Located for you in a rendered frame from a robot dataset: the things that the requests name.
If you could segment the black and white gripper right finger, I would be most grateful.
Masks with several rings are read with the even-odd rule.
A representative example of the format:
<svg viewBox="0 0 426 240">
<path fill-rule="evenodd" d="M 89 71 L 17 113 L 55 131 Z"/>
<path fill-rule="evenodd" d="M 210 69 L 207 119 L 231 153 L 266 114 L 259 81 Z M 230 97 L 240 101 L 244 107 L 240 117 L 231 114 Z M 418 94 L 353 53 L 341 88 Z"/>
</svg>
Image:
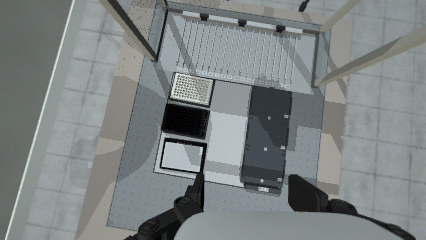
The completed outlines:
<svg viewBox="0 0 426 240">
<path fill-rule="evenodd" d="M 356 208 L 346 201 L 339 199 L 328 200 L 328 194 L 297 174 L 288 176 L 288 203 L 295 212 L 325 212 L 356 216 L 384 227 L 405 240 L 416 240 L 413 235 L 399 226 L 358 214 Z"/>
</svg>

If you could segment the white well plate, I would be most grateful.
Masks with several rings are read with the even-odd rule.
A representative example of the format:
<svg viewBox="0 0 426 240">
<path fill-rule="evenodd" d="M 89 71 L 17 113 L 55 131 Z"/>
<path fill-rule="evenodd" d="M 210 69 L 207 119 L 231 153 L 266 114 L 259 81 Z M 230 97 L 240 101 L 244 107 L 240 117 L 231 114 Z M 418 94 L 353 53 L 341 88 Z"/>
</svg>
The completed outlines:
<svg viewBox="0 0 426 240">
<path fill-rule="evenodd" d="M 171 98 L 208 105 L 213 80 L 176 73 Z"/>
</svg>

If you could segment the black deep-well block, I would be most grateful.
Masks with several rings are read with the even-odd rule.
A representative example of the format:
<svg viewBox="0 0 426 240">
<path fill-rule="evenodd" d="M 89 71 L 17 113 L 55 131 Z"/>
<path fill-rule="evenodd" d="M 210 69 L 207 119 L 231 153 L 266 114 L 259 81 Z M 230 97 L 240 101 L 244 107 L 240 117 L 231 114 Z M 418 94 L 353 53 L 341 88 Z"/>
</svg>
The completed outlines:
<svg viewBox="0 0 426 240">
<path fill-rule="evenodd" d="M 161 130 L 203 137 L 207 113 L 207 110 L 166 103 Z"/>
</svg>

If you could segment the light grey multi-well plate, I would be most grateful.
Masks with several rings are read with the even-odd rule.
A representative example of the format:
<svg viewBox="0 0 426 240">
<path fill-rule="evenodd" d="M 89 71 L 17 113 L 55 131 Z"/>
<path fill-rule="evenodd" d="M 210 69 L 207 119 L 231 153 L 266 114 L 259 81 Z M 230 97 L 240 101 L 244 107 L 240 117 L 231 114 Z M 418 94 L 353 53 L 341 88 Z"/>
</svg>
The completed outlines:
<svg viewBox="0 0 426 240">
<path fill-rule="evenodd" d="M 199 173 L 204 148 L 204 145 L 166 140 L 161 167 Z"/>
</svg>

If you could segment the dark grey plate carrier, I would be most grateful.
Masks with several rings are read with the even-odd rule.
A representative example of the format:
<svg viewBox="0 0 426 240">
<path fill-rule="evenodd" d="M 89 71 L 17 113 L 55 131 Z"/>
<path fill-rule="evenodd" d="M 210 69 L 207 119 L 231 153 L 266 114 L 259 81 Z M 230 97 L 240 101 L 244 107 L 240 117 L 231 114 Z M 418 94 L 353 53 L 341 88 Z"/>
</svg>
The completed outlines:
<svg viewBox="0 0 426 240">
<path fill-rule="evenodd" d="M 252 86 L 240 181 L 245 189 L 281 194 L 292 91 Z"/>
</svg>

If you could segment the grey perforated base plate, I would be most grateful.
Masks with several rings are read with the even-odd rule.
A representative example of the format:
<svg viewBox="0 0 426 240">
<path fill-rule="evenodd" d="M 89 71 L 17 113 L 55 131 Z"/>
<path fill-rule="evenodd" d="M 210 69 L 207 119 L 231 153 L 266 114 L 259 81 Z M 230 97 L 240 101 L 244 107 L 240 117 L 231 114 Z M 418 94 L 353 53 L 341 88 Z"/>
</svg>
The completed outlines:
<svg viewBox="0 0 426 240">
<path fill-rule="evenodd" d="M 106 227 L 138 232 L 143 222 L 174 208 L 195 181 L 152 173 L 172 77 L 156 67 L 144 53 Z M 317 187 L 325 94 L 326 85 L 310 94 L 293 91 L 281 195 L 204 182 L 203 211 L 294 211 L 288 176 Z"/>
</svg>

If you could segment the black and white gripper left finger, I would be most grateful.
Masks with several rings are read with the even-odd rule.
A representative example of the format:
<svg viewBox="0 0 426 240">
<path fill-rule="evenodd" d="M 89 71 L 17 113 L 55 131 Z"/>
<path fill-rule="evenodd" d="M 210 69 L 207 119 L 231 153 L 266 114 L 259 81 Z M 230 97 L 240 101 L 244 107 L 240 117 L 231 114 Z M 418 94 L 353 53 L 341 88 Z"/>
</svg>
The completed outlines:
<svg viewBox="0 0 426 240">
<path fill-rule="evenodd" d="M 145 222 L 138 233 L 124 240 L 174 240 L 180 226 L 191 216 L 202 213 L 204 208 L 204 174 L 197 173 L 194 184 L 188 185 L 184 196 L 174 201 L 174 208 Z"/>
</svg>

